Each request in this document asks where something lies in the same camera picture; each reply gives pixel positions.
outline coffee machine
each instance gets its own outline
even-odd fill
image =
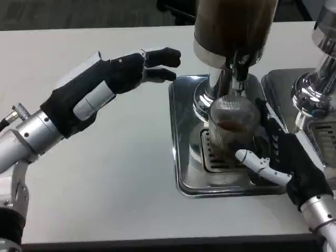
[[[267,100],[288,132],[305,130],[317,156],[329,168],[326,172],[334,174],[333,2],[325,4],[313,33],[315,43],[326,53],[322,64],[315,70],[274,70],[260,83],[248,71],[262,57],[278,1],[198,1],[194,51],[209,71],[206,75],[181,76],[169,90],[175,175],[182,194],[211,197],[285,192],[283,187],[253,174],[238,161],[219,160],[213,155],[208,132],[209,107],[225,95],[245,96],[252,102],[256,98]]]

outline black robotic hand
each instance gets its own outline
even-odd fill
[[[269,118],[265,101],[257,100],[256,104],[261,112],[261,125],[270,139],[270,166],[292,175],[286,188],[298,210],[314,196],[333,195],[324,173],[315,166],[297,136],[286,133],[274,118]]]
[[[178,50],[166,47],[113,59],[110,61],[107,84],[113,93],[120,94],[131,91],[147,81],[173,81],[176,79],[174,72],[155,67],[178,67],[181,64],[180,57],[181,53]]]
[[[181,53],[172,48],[140,50],[124,57],[102,60],[100,53],[63,77],[41,110],[65,137],[94,123],[97,111],[117,94],[129,92],[146,81],[173,81],[176,74],[160,65],[178,67]]]

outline clear glass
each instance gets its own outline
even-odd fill
[[[260,124],[258,108],[245,97],[224,96],[212,103],[209,136],[214,155],[232,156],[228,144],[251,143]]]

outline chrome surface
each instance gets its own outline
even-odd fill
[[[194,112],[194,93],[200,83],[207,84],[207,76],[181,76],[169,87],[173,156],[178,190],[186,196],[242,196],[284,193],[279,186],[244,188],[227,185],[225,172],[209,172],[204,168],[201,131],[208,125]],[[260,83],[250,75],[246,87],[250,100],[263,97]]]
[[[336,222],[336,203],[330,195],[317,195],[301,206],[302,214],[313,230]]]
[[[265,98],[288,132],[297,131],[296,119],[298,110],[294,107],[291,97],[292,85],[296,80],[312,69],[280,69],[273,70],[261,80]]]
[[[328,138],[321,138],[317,131],[312,131],[309,125],[314,126],[311,123],[333,123],[336,122],[336,113],[329,113],[327,117],[323,119],[314,119],[307,117],[298,110],[292,103],[291,91],[292,84],[303,74],[312,71],[312,69],[281,69],[271,71],[269,74],[263,77],[261,86],[267,101],[270,103],[275,113],[286,127],[288,132],[296,133],[298,129],[302,129],[306,132],[309,140],[316,149],[317,153],[321,157],[321,161],[326,165],[325,170],[328,172],[328,183],[332,189],[336,189],[336,163],[330,163],[326,154],[322,154],[324,150],[323,143],[330,141]]]
[[[295,82],[292,98],[295,107],[308,117],[321,119],[336,112],[336,59],[324,55],[320,66],[304,73]]]
[[[52,121],[41,110],[16,127],[18,133],[38,154],[42,155],[62,139]]]
[[[217,69],[225,69],[226,58],[202,47],[194,37],[194,52],[205,64]]]
[[[29,193],[25,183],[28,163],[18,162],[0,174],[0,207],[27,216]]]

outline chrome base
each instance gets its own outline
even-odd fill
[[[244,184],[228,183],[228,173],[211,172],[205,168],[202,151],[201,132],[208,127],[204,118],[195,113],[195,94],[204,90],[207,76],[181,76],[169,87],[173,154],[178,190],[186,196],[243,196],[281,194],[285,190],[278,185],[255,185],[251,181]],[[259,81],[249,76],[246,97],[254,101],[264,98]]]
[[[208,79],[205,79],[196,87],[193,101],[195,114],[205,123],[209,120],[210,106],[214,101],[206,92],[207,83]]]

